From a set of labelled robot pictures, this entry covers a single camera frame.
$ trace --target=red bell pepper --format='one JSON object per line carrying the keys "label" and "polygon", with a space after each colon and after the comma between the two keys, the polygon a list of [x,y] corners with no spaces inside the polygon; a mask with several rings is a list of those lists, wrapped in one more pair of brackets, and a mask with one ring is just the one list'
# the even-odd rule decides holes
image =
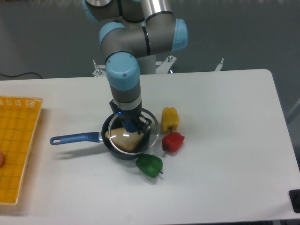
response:
{"label": "red bell pepper", "polygon": [[163,150],[169,153],[177,152],[178,149],[182,146],[184,140],[184,136],[182,136],[178,132],[172,132],[170,134],[167,134],[163,140]]}

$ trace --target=yellow bell pepper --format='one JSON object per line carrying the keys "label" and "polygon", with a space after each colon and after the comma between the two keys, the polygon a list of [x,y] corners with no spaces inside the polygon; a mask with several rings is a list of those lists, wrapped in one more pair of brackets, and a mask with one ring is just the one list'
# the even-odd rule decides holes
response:
{"label": "yellow bell pepper", "polygon": [[164,108],[161,115],[161,129],[163,134],[177,130],[179,123],[178,114],[175,108]]}

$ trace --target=frying pan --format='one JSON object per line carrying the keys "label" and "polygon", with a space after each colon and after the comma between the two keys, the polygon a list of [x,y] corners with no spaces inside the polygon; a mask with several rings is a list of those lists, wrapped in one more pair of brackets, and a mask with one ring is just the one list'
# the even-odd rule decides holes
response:
{"label": "frying pan", "polygon": [[[155,116],[150,113],[148,110],[143,109],[142,111],[146,112],[149,114],[152,119],[154,120],[156,124],[156,129],[157,129],[157,134],[156,138],[153,141],[153,143],[149,146],[149,141],[150,141],[150,129],[143,137],[141,142],[138,144],[137,147],[131,152],[126,152],[126,150],[118,150],[116,149],[112,143],[110,142],[109,139],[105,138],[105,133],[108,130],[108,127],[110,125],[111,120],[115,116],[115,114],[110,115],[104,122],[102,126],[101,133],[99,132],[90,132],[90,133],[81,133],[81,134],[74,134],[74,135],[64,135],[64,136],[57,136],[53,137],[50,139],[50,144],[51,145],[60,145],[60,144],[66,144],[66,143],[75,143],[75,142],[103,142],[104,145],[108,148],[110,153],[115,156],[116,158],[122,159],[122,160],[132,160],[139,155],[143,154],[149,147],[151,147],[157,140],[158,135],[159,135],[159,126],[157,119]],[[119,117],[116,117],[114,119],[114,122],[111,124],[111,129],[117,129],[123,127],[122,121]]]}

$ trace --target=green bell pepper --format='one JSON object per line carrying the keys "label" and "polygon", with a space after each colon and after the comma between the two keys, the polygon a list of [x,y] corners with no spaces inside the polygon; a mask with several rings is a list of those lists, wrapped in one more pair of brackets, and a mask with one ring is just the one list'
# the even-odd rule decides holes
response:
{"label": "green bell pepper", "polygon": [[163,168],[163,161],[154,155],[142,154],[135,164],[144,174],[152,178],[156,178],[159,173],[163,174],[160,171]]}

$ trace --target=gray floor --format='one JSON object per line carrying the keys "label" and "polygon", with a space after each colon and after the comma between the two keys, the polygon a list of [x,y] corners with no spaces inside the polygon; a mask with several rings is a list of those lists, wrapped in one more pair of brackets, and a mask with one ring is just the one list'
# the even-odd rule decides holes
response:
{"label": "gray floor", "polygon": [[[300,98],[299,0],[170,2],[189,29],[188,47],[174,53],[175,72],[213,71],[221,58],[223,70],[268,69],[288,113]],[[98,33],[106,22],[90,22],[81,0],[0,2],[0,73],[91,76],[92,60],[103,64]],[[300,164],[300,116],[288,128]]]}

